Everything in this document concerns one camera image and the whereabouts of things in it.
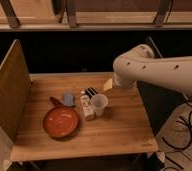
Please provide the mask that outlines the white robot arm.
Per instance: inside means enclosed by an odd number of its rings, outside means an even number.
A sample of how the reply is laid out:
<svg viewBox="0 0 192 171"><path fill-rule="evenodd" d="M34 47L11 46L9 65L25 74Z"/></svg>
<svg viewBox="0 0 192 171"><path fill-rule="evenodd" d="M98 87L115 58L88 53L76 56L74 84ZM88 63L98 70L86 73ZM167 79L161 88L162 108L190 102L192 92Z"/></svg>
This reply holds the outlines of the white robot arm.
<svg viewBox="0 0 192 171"><path fill-rule="evenodd" d="M192 96L192 56L156 58L148 45L140 44L118 56L113 70L117 87L143 81Z"/></svg>

